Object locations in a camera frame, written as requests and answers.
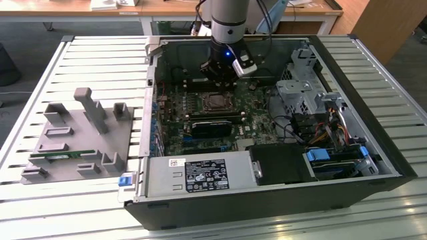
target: desk leg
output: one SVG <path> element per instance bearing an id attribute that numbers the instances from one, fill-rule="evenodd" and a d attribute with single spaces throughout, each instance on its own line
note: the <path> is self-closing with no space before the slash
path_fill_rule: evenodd
<path id="1" fill-rule="evenodd" d="M 153 29 L 151 29 L 153 18 L 150 16 L 141 16 L 138 18 L 138 21 L 139 21 L 141 31 L 143 33 L 143 36 L 153 35 Z"/>
<path id="2" fill-rule="evenodd" d="M 318 28 L 318 35 L 328 35 L 330 33 L 334 21 L 336 21 L 337 16 L 329 15 L 325 20 L 321 23 L 321 26 Z"/>
<path id="3" fill-rule="evenodd" d="M 51 31 L 53 30 L 53 22 L 42 22 L 43 28 L 46 31 Z"/>

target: gray carpet floor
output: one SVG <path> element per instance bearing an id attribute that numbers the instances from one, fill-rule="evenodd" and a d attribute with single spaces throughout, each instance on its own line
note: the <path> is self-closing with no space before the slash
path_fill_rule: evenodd
<path id="1" fill-rule="evenodd" d="M 45 31 L 39 22 L 0 22 L 0 43 L 22 73 L 11 85 L 0 87 L 0 93 L 30 92 L 42 75 L 53 52 L 63 35 L 127 36 L 141 35 L 137 22 L 75 22 L 54 23 L 54 31 Z M 410 36 L 400 51 L 386 64 L 386 69 L 409 92 L 421 107 L 427 109 L 427 45 Z M 0 146 L 18 118 L 29 94 L 0 94 Z"/>

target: white sticker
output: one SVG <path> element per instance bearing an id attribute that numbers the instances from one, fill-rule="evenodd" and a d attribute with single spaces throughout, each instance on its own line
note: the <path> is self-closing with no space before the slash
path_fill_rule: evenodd
<path id="1" fill-rule="evenodd" d="M 169 167 L 182 167 L 185 164 L 185 158 L 172 158 L 168 160 Z"/>
<path id="2" fill-rule="evenodd" d="M 216 185 L 226 185 L 228 181 L 217 181 L 216 183 L 217 183 Z"/>
<path id="3" fill-rule="evenodd" d="M 46 156 L 47 160 L 55 160 L 55 159 L 69 159 L 69 156 L 66 155 L 57 155 L 57 156 Z"/>
<path id="4" fill-rule="evenodd" d="M 137 15 L 137 12 L 131 12 L 131 11 L 121 11 L 118 12 L 119 15 Z"/>

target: red wire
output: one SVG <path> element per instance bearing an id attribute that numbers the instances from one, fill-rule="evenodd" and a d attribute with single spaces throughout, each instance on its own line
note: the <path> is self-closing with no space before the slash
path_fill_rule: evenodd
<path id="1" fill-rule="evenodd" d="M 317 137 L 317 130 L 318 130 L 318 127 L 320 127 L 320 125 L 322 125 L 322 124 L 325 124 L 324 122 L 320 122 L 318 124 L 317 124 L 317 126 L 314 127 L 314 137 Z"/>

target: metal slotted table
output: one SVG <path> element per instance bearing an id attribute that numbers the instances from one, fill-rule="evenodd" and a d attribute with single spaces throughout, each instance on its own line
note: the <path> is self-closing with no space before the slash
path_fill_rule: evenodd
<path id="1" fill-rule="evenodd" d="M 47 103 L 81 109 L 75 87 L 103 107 L 134 107 L 127 171 L 138 166 L 147 62 L 143 36 L 87 36 L 59 43 L 0 151 L 1 239 L 398 239 L 427 234 L 427 116 L 362 44 L 320 40 L 401 150 L 418 178 L 352 207 L 165 231 L 143 230 L 117 199 L 117 178 L 21 185 L 21 171 L 41 133 Z M 326 73 L 324 78 L 332 89 Z"/>

